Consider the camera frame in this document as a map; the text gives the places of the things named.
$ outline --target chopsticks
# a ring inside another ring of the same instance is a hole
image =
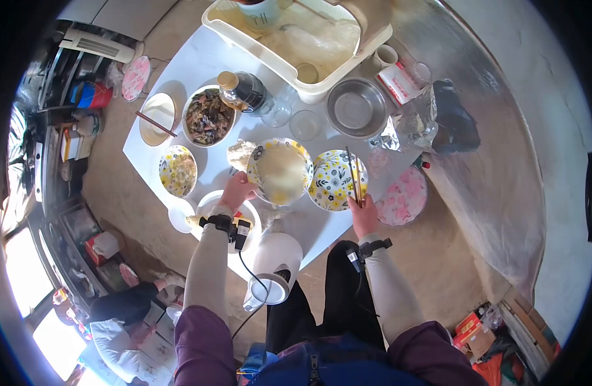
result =
[[[165,133],[167,133],[168,135],[173,136],[174,138],[177,137],[176,134],[172,133],[171,130],[166,129],[165,127],[163,127],[163,125],[157,123],[155,120],[151,119],[150,117],[148,117],[147,115],[145,115],[144,113],[141,113],[139,111],[135,111],[135,115],[137,115],[139,118],[147,120],[148,122],[150,122],[151,124],[153,124],[154,126],[160,128],[161,130],[163,130]]]
[[[360,186],[360,167],[358,166],[358,154],[354,153],[356,157],[356,179],[358,180],[358,206],[362,207],[362,188]]]
[[[354,179],[354,171],[352,170],[352,157],[350,156],[350,150],[347,148],[347,146],[345,147],[345,151],[347,152],[347,163],[350,166],[350,176],[352,178],[352,185],[354,189],[354,199],[356,200],[358,207],[362,207],[362,201],[358,198],[358,193],[356,192],[356,180]],[[358,157],[356,157],[356,173],[358,173],[358,170]],[[358,174],[358,186],[358,190],[360,190],[360,174]]]

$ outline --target air conditioner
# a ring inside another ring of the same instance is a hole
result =
[[[60,47],[104,56],[122,63],[129,63],[135,55],[135,50],[124,44],[74,28],[68,28]]]

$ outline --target bowl of stir-fried vegetables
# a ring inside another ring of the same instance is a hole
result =
[[[184,136],[200,148],[209,148],[224,140],[235,121],[236,110],[221,100],[217,85],[195,91],[182,112]]]

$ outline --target black pants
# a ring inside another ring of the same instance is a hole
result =
[[[287,300],[268,306],[267,351],[279,353],[303,340],[344,335],[346,332],[385,350],[366,276],[362,278],[358,297],[355,297],[359,275],[347,259],[346,251],[357,247],[354,242],[341,241],[328,255],[324,321],[320,326],[315,325],[309,302],[297,281]]]
[[[159,294],[154,283],[139,283],[122,292],[100,297],[90,306],[90,322],[101,322],[113,317],[129,326],[143,320],[150,311],[150,302]]]

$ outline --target red bucket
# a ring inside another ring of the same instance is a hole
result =
[[[89,108],[94,109],[96,107],[106,107],[114,94],[113,88],[107,88],[101,82],[94,84],[94,97],[90,103]]]

